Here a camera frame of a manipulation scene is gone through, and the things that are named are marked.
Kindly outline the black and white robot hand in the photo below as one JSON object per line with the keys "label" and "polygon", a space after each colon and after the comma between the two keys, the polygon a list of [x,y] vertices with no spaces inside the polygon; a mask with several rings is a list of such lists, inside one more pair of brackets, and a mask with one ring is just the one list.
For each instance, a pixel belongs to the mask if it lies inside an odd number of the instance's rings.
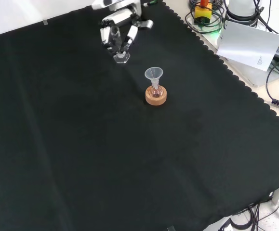
{"label": "black and white robot hand", "polygon": [[[131,24],[130,30],[122,40],[120,26]],[[151,29],[152,20],[141,20],[141,16],[131,8],[124,8],[105,17],[100,24],[101,41],[104,48],[112,55],[126,54],[133,44],[139,29]]]}

